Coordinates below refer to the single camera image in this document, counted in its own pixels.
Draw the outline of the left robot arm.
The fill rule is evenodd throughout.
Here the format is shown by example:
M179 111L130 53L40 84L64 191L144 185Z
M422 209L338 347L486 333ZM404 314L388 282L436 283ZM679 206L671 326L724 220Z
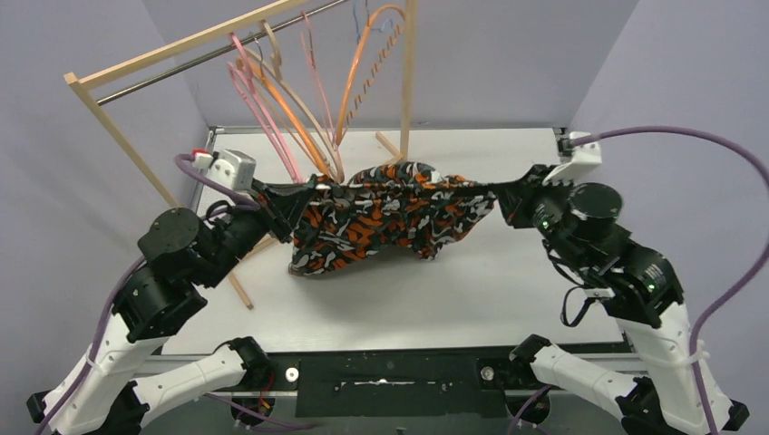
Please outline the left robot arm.
M247 198L159 215L139 240L140 259L112 290L92 343L71 373L27 408L55 434L137 434L163 413L204 394L259 388L274 377L252 337L227 340L210 356L139 377L145 361L206 306L200 287L218 285L266 236L287 242L316 192L302 184L254 182Z

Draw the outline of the pink plastic hanger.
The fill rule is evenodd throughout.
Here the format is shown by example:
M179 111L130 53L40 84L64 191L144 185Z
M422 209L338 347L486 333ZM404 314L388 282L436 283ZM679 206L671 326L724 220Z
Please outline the pink plastic hanger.
M287 143L284 132L279 126L283 128L285 133L301 150L304 150L305 146L298 135L287 125L284 117L277 112L268 98L262 94L261 88L264 88L267 95L272 98L275 96L280 97L280 94L267 79L263 65L255 63L250 58L238 37L234 33L230 33L229 39L238 52L236 61L228 63L229 77L233 85L272 144L290 178L294 182L303 181L304 177L297 164L297 160Z

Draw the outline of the orange camouflage shorts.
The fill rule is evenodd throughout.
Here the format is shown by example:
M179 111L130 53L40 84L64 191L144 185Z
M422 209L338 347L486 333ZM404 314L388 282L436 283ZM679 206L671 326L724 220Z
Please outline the orange camouflage shorts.
M388 247L433 260L463 240L496 200L485 186L422 162L363 169L309 202L293 231L289 270L295 276L335 272Z

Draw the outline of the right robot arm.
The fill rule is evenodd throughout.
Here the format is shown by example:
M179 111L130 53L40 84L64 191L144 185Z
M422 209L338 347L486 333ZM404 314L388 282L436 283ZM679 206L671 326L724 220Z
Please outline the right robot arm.
M613 372L533 334L511 351L519 385L570 392L615 417L628 434L739 430L749 411L724 394L689 323L674 267L618 223L622 197L600 183L550 184L535 165L494 187L506 223L536 229L563 276L577 276L644 363L642 376Z

